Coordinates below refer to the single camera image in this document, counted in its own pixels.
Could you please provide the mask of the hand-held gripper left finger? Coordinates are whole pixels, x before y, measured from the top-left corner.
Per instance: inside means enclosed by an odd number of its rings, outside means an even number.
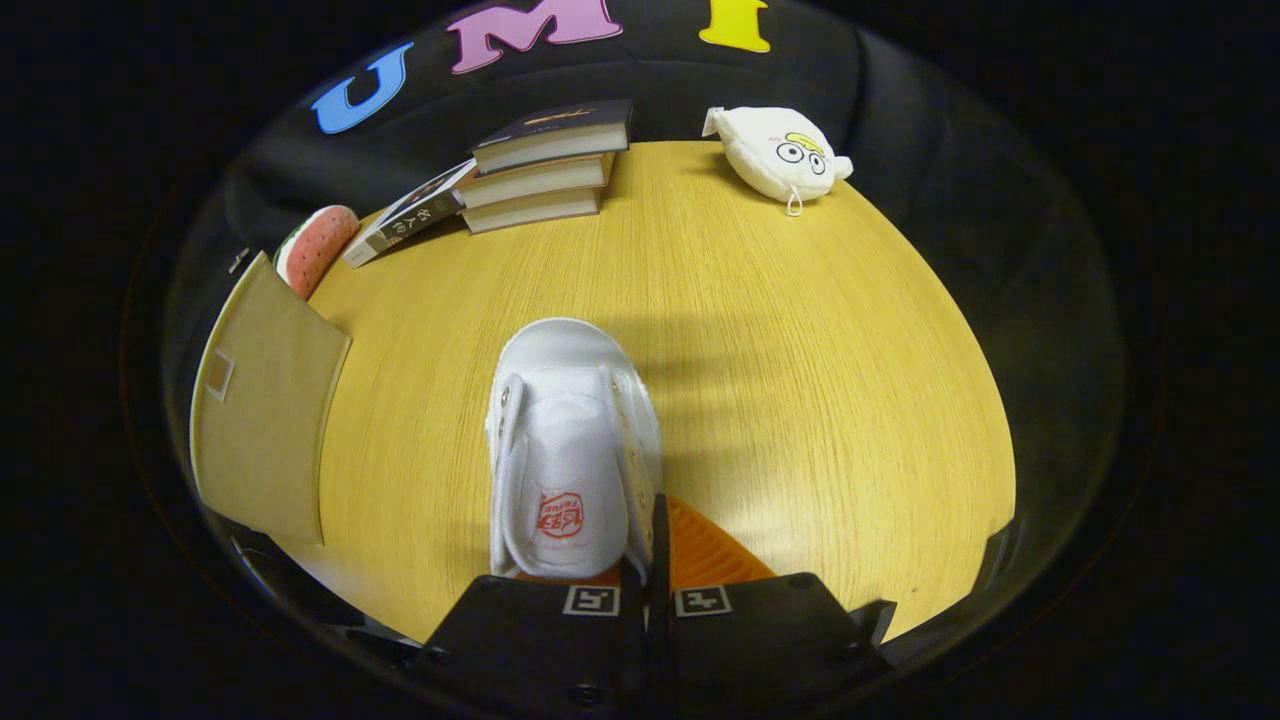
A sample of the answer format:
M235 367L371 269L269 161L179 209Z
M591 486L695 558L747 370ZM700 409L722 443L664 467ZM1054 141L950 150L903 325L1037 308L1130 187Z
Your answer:
M643 588L476 578L420 650L420 680L480 716L631 716L645 703Z

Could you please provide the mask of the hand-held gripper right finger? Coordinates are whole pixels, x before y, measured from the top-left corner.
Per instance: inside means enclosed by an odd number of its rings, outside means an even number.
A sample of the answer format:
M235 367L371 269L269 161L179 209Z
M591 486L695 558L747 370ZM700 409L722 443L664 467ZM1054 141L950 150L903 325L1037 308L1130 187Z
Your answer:
M895 603L845 609L822 579L762 565L686 503L652 525L648 685L663 714L836 714L893 674Z

